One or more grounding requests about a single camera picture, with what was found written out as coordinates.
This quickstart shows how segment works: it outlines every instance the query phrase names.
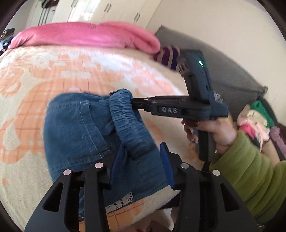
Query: human hand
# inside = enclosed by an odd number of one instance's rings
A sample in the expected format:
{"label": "human hand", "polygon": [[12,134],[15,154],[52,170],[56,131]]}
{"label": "human hand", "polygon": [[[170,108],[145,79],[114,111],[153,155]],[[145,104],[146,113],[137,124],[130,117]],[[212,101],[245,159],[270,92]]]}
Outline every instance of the human hand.
{"label": "human hand", "polygon": [[200,122],[183,119],[182,124],[188,140],[192,143],[197,143],[196,141],[198,141],[198,137],[193,134],[193,128],[212,133],[216,143],[216,150],[221,154],[225,153],[237,138],[237,130],[225,118]]}

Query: white wardrobe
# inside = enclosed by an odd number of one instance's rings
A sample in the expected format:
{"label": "white wardrobe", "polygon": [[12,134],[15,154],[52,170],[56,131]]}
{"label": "white wardrobe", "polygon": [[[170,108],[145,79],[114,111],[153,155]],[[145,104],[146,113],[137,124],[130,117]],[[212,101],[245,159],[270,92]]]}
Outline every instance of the white wardrobe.
{"label": "white wardrobe", "polygon": [[52,22],[122,21],[146,28],[161,0],[60,0]]}
{"label": "white wardrobe", "polygon": [[42,8],[44,0],[35,0],[30,11],[26,28],[36,27],[52,22],[57,6]]}

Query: lace trim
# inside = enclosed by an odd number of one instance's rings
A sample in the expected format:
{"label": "lace trim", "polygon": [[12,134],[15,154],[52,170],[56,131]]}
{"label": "lace trim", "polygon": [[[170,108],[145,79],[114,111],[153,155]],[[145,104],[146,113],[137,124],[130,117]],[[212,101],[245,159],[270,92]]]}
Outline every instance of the lace trim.
{"label": "lace trim", "polygon": [[120,199],[119,201],[105,207],[105,211],[106,213],[110,213],[112,211],[118,210],[122,207],[124,207],[125,205],[129,204],[130,202],[133,201],[133,194],[132,193],[128,193],[127,195],[125,195],[122,199]]}

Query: bedspread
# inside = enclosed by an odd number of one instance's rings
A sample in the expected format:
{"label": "bedspread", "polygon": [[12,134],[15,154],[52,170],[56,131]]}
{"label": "bedspread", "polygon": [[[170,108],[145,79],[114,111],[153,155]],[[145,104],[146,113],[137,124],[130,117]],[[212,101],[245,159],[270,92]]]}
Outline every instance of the bedspread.
{"label": "bedspread", "polygon": [[[134,97],[187,93],[179,74],[131,49],[20,47],[1,56],[0,200],[22,230],[52,185],[42,136],[49,101],[64,92],[106,95],[119,88]],[[201,168],[180,119],[140,114],[157,145],[166,141],[171,152]],[[126,196],[106,208],[110,229],[135,223],[177,193],[167,186],[137,202]]]}

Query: rolled pink blanket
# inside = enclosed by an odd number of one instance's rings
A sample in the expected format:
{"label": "rolled pink blanket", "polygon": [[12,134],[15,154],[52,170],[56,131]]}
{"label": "rolled pink blanket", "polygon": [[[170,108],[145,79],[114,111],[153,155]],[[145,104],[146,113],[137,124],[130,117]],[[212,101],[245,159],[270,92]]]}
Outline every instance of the rolled pink blanket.
{"label": "rolled pink blanket", "polygon": [[66,45],[102,48],[135,48],[148,54],[160,49],[159,40],[141,27],[122,22],[91,24],[51,23],[20,32],[9,46]]}

